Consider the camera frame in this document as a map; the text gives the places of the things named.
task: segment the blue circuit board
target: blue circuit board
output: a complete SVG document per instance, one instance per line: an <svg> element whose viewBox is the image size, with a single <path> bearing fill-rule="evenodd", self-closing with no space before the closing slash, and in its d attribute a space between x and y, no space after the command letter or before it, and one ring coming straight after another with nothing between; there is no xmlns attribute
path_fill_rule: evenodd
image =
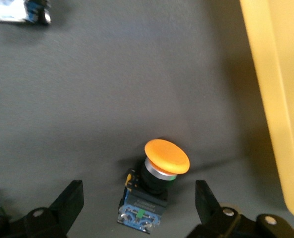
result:
<svg viewBox="0 0 294 238"><path fill-rule="evenodd" d="M153 228L160 224L161 216L142 208L126 204L129 190L127 190L124 205L119 209L117 222L135 228L145 233L150 233Z"/></svg>

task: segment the gray fabric surface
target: gray fabric surface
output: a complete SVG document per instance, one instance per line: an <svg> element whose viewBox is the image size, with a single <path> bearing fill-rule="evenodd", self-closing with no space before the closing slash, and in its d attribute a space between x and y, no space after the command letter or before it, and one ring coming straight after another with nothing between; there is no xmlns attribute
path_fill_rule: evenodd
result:
<svg viewBox="0 0 294 238"><path fill-rule="evenodd" d="M49 27L0 24L0 199L14 218L81 179L69 237L147 237L116 219L125 172L160 137L191 168L152 237L199 223L197 179L251 219L294 227L238 1L54 0L51 16Z"/></svg>

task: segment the orange button cap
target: orange button cap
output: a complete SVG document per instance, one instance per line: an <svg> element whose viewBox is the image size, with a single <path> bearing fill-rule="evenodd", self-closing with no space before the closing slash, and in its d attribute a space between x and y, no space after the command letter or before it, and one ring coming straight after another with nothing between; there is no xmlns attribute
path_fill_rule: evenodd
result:
<svg viewBox="0 0 294 238"><path fill-rule="evenodd" d="M186 153L171 142L161 139L150 140L145 146L149 160L163 172L184 174L190 168Z"/></svg>

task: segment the silver foil package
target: silver foil package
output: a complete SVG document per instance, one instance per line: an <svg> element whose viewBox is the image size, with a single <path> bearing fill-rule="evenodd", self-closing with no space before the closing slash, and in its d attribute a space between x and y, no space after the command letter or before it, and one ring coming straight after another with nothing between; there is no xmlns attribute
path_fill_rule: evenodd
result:
<svg viewBox="0 0 294 238"><path fill-rule="evenodd" d="M30 22L49 25L48 0L0 0L0 22Z"/></svg>

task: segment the yellow plastic container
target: yellow plastic container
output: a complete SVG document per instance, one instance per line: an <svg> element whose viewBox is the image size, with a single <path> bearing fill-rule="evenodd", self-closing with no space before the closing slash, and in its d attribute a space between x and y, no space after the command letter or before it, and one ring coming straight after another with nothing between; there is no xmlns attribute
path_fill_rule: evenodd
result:
<svg viewBox="0 0 294 238"><path fill-rule="evenodd" d="M240 0L285 203L294 214L294 0Z"/></svg>

